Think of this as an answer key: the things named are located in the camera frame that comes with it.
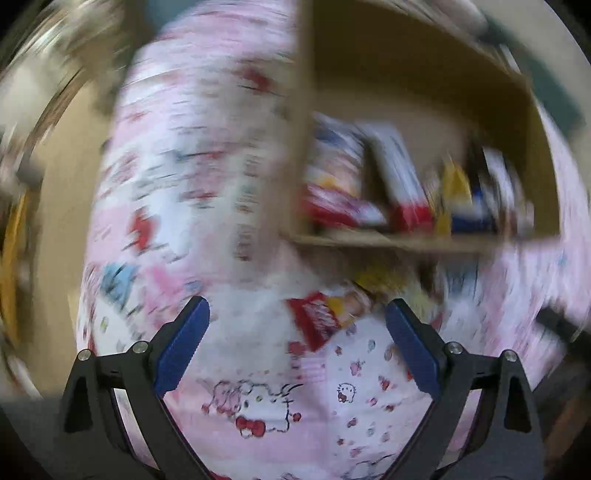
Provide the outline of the blue yellow snack bag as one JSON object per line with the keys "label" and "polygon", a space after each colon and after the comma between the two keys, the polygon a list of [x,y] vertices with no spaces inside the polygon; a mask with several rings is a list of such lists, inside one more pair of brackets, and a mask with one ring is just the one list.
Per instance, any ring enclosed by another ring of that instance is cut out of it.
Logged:
{"label": "blue yellow snack bag", "polygon": [[472,144],[466,165],[447,156],[424,188],[439,235],[525,238],[534,230],[534,205],[516,169],[492,147]]}

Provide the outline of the pink Hello Kitty bedsheet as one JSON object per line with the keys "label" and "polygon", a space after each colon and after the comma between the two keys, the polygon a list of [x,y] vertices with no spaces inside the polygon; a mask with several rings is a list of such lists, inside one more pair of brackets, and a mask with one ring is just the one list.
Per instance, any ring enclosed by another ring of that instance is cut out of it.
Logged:
{"label": "pink Hello Kitty bedsheet", "polygon": [[564,351],[550,304],[590,325],[590,214],[571,151],[549,139],[560,233],[480,254],[301,245],[283,234],[300,1],[204,1],[135,55],[114,111],[88,231],[76,342],[150,339],[192,295],[211,326],[165,397],[208,468],[230,479],[375,479],[427,411],[370,313],[312,352],[290,297],[338,293],[384,262],[447,340],[506,349],[537,385]]}

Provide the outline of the red KitKat packet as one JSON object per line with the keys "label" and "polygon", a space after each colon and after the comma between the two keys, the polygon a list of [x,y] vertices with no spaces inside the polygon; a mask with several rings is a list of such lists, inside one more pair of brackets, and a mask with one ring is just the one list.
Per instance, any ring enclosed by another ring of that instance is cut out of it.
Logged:
{"label": "red KitKat packet", "polygon": [[374,301],[363,289],[352,288],[342,295],[327,295],[320,291],[303,299],[286,300],[311,351],[318,351],[341,330],[370,313]]}

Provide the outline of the white red chocolate bar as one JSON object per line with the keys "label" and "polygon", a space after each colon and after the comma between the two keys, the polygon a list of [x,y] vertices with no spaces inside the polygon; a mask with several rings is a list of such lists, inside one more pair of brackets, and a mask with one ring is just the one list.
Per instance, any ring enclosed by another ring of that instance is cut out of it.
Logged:
{"label": "white red chocolate bar", "polygon": [[431,231],[432,210],[400,132],[392,124],[380,122],[362,123],[359,128],[385,185],[394,231]]}

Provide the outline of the white orange bread packet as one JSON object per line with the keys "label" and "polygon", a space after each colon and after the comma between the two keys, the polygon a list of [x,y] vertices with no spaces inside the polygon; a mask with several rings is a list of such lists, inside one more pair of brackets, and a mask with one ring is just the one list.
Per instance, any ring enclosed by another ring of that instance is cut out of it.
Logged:
{"label": "white orange bread packet", "polygon": [[364,173],[365,146],[356,128],[315,114],[304,171],[303,208],[308,221],[324,228],[387,226],[384,211],[363,199]]}

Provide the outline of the brown cardboard box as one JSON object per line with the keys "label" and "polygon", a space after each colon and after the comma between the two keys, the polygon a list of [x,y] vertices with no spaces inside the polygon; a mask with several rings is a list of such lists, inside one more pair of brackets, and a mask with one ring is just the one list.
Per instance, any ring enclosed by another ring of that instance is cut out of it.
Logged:
{"label": "brown cardboard box", "polygon": [[560,233],[557,182],[540,109],[525,79],[448,30],[369,1],[297,3],[283,234],[301,245],[480,254],[510,244],[500,235],[315,234],[301,208],[301,174],[315,113],[396,127],[418,170],[460,158],[470,137],[501,151],[534,207],[526,241]]}

